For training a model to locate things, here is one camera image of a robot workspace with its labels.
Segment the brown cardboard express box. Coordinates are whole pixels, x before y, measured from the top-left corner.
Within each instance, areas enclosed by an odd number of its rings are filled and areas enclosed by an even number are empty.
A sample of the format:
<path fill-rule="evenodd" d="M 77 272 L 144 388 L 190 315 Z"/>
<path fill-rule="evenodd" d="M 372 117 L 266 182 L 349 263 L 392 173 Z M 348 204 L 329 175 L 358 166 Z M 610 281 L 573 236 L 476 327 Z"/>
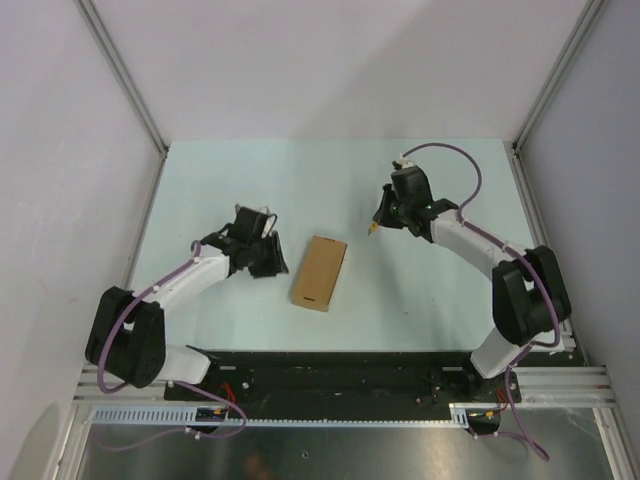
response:
<path fill-rule="evenodd" d="M 296 277 L 291 302 L 302 308 L 327 312 L 346 250 L 344 242 L 314 235 Z"/>

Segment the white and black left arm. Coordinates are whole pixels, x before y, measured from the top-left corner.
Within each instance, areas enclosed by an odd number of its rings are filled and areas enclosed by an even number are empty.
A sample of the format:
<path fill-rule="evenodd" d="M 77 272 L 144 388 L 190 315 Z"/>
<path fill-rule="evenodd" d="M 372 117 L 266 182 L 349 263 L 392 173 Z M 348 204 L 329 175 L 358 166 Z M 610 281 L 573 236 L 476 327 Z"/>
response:
<path fill-rule="evenodd" d="M 275 225 L 278 215 L 267 207 L 235 206 L 235 219 L 190 246 L 185 263 L 142 290 L 117 286 L 100 297 L 85 349 L 97 368 L 98 388 L 105 394 L 156 382 L 185 383 L 197 398 L 214 397 L 220 374 L 210 358 L 193 347 L 172 345 L 166 322 L 178 307 L 232 275 L 252 278 L 289 272 Z"/>

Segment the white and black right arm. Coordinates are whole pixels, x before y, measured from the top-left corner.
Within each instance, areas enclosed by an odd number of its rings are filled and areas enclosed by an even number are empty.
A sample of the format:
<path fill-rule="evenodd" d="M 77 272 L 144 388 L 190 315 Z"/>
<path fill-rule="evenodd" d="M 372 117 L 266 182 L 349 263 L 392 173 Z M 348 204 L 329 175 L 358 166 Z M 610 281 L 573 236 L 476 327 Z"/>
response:
<path fill-rule="evenodd" d="M 533 347 L 555 348 L 561 341 L 560 324 L 572 307 L 556 255 L 544 245 L 510 243 L 464 219 L 458 205 L 433 198 L 420 167 L 393 167 L 370 229 L 406 229 L 456 254 L 491 282 L 494 327 L 471 352 L 461 376 L 463 393 L 484 401 L 496 391 L 496 377 Z"/>

